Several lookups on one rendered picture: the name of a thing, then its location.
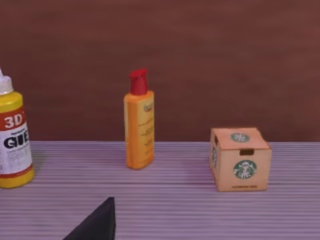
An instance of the red bottle cap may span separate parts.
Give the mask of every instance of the red bottle cap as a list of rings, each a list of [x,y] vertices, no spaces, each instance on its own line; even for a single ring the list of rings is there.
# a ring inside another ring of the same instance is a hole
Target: red bottle cap
[[[132,95],[146,95],[148,92],[148,85],[146,79],[147,69],[142,68],[130,73]]]

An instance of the green circular logo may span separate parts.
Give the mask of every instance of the green circular logo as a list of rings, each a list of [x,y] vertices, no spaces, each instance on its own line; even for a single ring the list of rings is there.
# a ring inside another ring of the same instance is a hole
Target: green circular logo
[[[216,166],[217,166],[217,151],[216,151],[215,147],[212,148],[212,163],[213,163],[212,164],[213,167],[216,168]]]
[[[233,168],[234,175],[239,179],[249,179],[256,171],[257,165],[251,160],[242,160]]]
[[[250,140],[250,137],[246,134],[236,132],[231,134],[231,139],[238,143],[245,143]]]

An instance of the glue bottle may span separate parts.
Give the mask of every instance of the glue bottle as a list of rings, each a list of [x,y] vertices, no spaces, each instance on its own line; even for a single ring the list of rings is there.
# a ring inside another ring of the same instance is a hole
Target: glue bottle
[[[142,169],[154,160],[154,92],[148,90],[147,70],[130,74],[131,89],[124,97],[126,165]]]
[[[34,175],[23,97],[0,69],[0,188],[20,187]]]

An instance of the table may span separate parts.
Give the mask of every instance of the table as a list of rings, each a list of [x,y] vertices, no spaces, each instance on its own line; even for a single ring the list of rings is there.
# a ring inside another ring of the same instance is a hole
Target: table
[[[271,143],[261,192],[217,192],[207,142],[157,142],[139,171],[123,142],[31,146],[33,182],[0,189],[0,240],[61,240],[112,196],[116,240],[320,239],[320,143]]]

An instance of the small brown box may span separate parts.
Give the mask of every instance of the small brown box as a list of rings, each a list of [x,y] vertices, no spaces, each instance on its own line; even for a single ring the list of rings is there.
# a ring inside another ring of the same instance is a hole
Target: small brown box
[[[211,129],[209,165],[219,192],[267,190],[271,157],[255,127]]]

